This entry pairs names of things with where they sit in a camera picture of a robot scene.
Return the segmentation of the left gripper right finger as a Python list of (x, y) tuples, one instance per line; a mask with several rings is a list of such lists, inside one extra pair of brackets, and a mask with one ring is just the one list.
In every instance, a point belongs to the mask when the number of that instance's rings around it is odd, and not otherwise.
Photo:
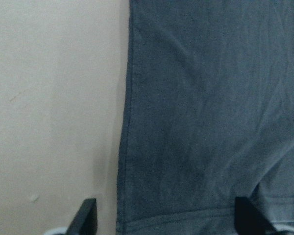
[(247, 197), (235, 198), (235, 230), (239, 235), (276, 235), (278, 233)]

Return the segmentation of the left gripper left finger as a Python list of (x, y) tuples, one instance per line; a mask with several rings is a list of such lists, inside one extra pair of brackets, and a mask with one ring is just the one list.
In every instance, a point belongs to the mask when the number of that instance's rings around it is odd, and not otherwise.
[(83, 201), (74, 219), (67, 228), (66, 235), (96, 235), (98, 231), (97, 200)]

